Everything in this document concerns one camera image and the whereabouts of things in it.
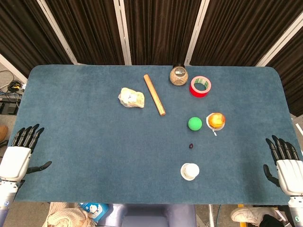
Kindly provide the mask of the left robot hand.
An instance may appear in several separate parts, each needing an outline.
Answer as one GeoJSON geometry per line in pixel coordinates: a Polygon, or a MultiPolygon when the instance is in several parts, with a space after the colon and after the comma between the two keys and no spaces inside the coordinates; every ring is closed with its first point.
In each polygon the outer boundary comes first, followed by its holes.
{"type": "Polygon", "coordinates": [[[17,131],[0,164],[1,180],[21,182],[25,175],[43,171],[52,164],[52,161],[48,161],[42,166],[28,166],[43,131],[44,128],[40,128],[39,124],[17,131]]]}

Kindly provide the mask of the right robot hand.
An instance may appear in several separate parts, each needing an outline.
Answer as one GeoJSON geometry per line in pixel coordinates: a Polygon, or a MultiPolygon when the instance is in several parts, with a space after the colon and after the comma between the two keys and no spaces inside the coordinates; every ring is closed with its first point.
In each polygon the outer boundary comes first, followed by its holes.
{"type": "Polygon", "coordinates": [[[303,195],[303,162],[295,147],[275,135],[272,139],[266,138],[266,143],[276,166],[278,177],[274,177],[268,165],[263,165],[264,174],[271,183],[279,187],[286,195],[303,195]]]}

